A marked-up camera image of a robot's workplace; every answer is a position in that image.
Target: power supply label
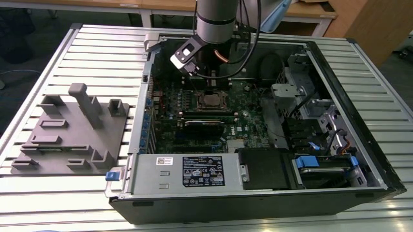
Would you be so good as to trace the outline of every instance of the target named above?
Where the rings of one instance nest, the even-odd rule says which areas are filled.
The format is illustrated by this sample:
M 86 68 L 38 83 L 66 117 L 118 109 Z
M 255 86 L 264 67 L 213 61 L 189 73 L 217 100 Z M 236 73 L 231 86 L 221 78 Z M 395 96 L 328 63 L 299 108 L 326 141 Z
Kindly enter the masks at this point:
M 221 156 L 183 157 L 181 167 L 184 187 L 225 185 Z

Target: gray plastic stand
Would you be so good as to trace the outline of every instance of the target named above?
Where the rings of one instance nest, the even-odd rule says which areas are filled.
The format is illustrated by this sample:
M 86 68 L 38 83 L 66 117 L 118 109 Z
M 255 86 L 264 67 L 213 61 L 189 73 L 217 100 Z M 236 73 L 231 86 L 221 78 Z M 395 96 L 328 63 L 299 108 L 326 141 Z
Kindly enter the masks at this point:
M 98 103 L 85 93 L 85 84 L 72 83 L 69 95 L 45 95 L 38 119 L 12 174 L 104 174 L 114 165 L 129 105 L 120 99 Z

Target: slatted metal surface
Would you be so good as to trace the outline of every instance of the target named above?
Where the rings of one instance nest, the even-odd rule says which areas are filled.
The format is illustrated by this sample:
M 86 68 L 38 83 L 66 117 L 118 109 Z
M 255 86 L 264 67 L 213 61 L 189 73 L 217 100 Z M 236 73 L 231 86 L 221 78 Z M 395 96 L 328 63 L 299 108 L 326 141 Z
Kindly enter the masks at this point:
M 84 25 L 70 35 L 66 47 L 48 74 L 33 104 L 44 94 L 61 94 L 64 101 L 72 82 L 88 85 L 88 94 L 100 102 L 120 98 L 132 107 L 137 103 L 140 77 L 144 66 L 143 39 L 148 32 L 189 34 L 175 29 L 140 29 L 129 27 Z M 0 167 L 0 231 L 108 231 L 153 230 L 209 231 L 352 231 L 371 228 L 386 231 L 410 231 L 413 227 L 413 121 L 411 112 L 394 95 L 394 90 L 360 56 L 356 47 L 344 39 L 308 38 L 296 36 L 261 35 L 266 38 L 312 40 L 328 61 L 334 73 L 372 132 L 374 138 L 409 189 L 394 199 L 359 205 L 335 216 L 280 218 L 204 224 L 131 225 L 110 209 L 104 197 L 105 186 L 101 176 L 10 177 L 10 163 L 18 156 L 20 145 L 26 141 L 30 130 L 42 113 L 40 107 L 26 112 L 25 120 L 14 131 L 8 149 L 1 153 Z M 125 164 L 133 108 L 122 135 L 117 165 Z M 114 183 L 113 190 L 120 189 Z

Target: blue latch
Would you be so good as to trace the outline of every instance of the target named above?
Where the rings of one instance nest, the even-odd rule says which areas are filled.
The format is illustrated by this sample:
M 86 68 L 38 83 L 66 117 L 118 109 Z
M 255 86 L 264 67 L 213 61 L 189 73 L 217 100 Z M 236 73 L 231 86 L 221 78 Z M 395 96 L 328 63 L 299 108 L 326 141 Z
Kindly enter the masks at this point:
M 105 173 L 105 181 L 118 181 L 120 172 L 106 172 Z
M 311 147 L 318 151 L 320 150 L 320 147 L 315 145 L 315 143 L 308 143 L 311 145 Z
M 149 114 L 148 114 L 148 113 L 144 113 L 144 114 L 143 114 L 143 119 L 144 119 L 145 121 L 149 120 Z
M 152 107 L 152 100 L 147 98 L 147 107 Z
M 140 140 L 139 146 L 144 147 L 144 145 L 147 144 L 147 141 L 144 141 L 143 139 Z
M 143 130 L 143 131 L 140 132 L 140 137 L 141 137 L 141 138 L 145 138 L 147 136 L 148 136 L 148 133 L 147 133 L 145 130 Z
M 144 122 L 141 127 L 143 127 L 143 129 L 147 130 L 147 129 L 149 128 L 149 123 L 148 123 L 148 122 Z
M 352 164 L 352 167 L 356 167 L 356 166 L 358 166 L 358 161 L 356 161 L 355 156 L 351 156 L 350 162 L 351 162 L 351 164 Z
M 319 167 L 315 156 L 299 156 L 295 159 L 295 164 L 298 168 Z

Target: white sticker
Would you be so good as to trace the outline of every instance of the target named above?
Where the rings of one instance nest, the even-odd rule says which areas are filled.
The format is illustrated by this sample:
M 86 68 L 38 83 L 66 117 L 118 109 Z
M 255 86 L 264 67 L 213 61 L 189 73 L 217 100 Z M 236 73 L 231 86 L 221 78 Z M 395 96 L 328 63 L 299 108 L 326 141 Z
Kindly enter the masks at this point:
M 156 158 L 156 165 L 172 165 L 173 158 L 172 157 L 157 157 Z
M 118 4 L 120 6 L 137 7 L 137 4 Z
M 323 15 L 323 14 L 322 14 L 322 15 L 320 15 L 320 18 L 335 18 L 335 15 L 326 15 L 326 14 Z

